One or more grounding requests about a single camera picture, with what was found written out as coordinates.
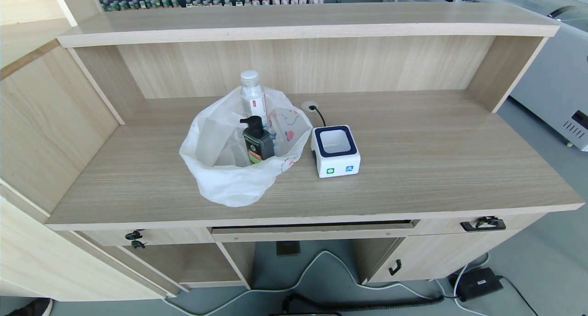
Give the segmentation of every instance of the store shelf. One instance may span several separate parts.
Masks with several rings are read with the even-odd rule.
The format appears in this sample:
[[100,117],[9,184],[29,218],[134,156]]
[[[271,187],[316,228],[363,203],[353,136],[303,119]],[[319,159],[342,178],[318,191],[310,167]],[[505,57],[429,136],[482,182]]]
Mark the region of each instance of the store shelf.
[[[294,224],[300,216],[306,223],[405,220],[415,213],[419,218],[427,212],[469,216],[495,207],[520,212],[577,203],[571,190],[561,190],[566,185],[557,173],[466,90],[288,97],[298,106],[315,100],[329,125],[351,126],[362,156],[359,174],[319,179],[307,146],[258,202],[237,209],[212,203],[199,194],[178,152],[194,117],[217,98],[146,100],[112,134],[47,225],[92,230],[105,223],[115,229],[121,219],[121,228],[133,226],[130,219],[141,228],[156,228],[162,221]],[[327,217],[333,209],[338,217]]]
[[507,4],[379,2],[107,12],[58,39],[70,48],[369,36],[553,36],[557,29]]

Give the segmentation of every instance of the product label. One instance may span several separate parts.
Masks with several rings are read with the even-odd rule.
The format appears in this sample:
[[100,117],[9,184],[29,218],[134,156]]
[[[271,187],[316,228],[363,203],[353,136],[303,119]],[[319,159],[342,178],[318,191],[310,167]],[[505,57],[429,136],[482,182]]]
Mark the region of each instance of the product label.
[[245,137],[245,144],[247,145],[247,154],[249,155],[249,160],[251,163],[260,163],[262,161],[261,154],[261,145],[256,141],[252,140],[248,136]]
[[258,98],[253,98],[258,94],[263,94],[259,86],[256,86],[256,88],[248,88],[243,86],[241,90],[241,92],[243,92],[243,95],[245,96],[245,98],[241,98],[243,101],[243,114],[245,117],[261,117],[261,123],[263,124],[263,128],[267,129],[267,112],[265,109],[265,97],[259,96]]

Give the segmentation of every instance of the drawer handle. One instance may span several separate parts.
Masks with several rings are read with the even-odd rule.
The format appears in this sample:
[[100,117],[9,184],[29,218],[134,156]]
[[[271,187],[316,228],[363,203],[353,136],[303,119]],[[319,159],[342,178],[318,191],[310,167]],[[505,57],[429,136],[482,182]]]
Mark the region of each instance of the drawer handle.
[[396,260],[396,269],[388,268],[390,271],[390,276],[394,276],[400,269],[402,269],[402,262],[401,259]]
[[124,238],[127,240],[137,240],[137,239],[141,239],[143,238],[143,235],[141,235],[141,232],[143,231],[143,229],[141,230],[134,230],[133,232],[124,235]]
[[461,222],[460,224],[466,232],[506,230],[504,221],[496,216],[480,217],[474,226],[470,222]]

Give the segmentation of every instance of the plastic bag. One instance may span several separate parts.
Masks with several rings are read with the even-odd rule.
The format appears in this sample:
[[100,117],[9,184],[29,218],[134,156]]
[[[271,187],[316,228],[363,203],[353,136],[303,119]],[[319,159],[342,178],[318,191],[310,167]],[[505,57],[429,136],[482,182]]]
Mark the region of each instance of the plastic bag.
[[202,197],[229,207],[259,200],[276,177],[300,159],[311,134],[308,117],[286,95],[264,88],[275,157],[251,164],[243,138],[241,87],[198,113],[180,147]]

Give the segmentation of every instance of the black shoe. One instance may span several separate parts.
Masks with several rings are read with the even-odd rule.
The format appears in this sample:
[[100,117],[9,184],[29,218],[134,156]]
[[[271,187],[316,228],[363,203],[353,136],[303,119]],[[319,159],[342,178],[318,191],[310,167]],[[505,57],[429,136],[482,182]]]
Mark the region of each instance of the black shoe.
[[6,316],[49,316],[53,300],[49,298],[38,298],[21,309],[14,310]]

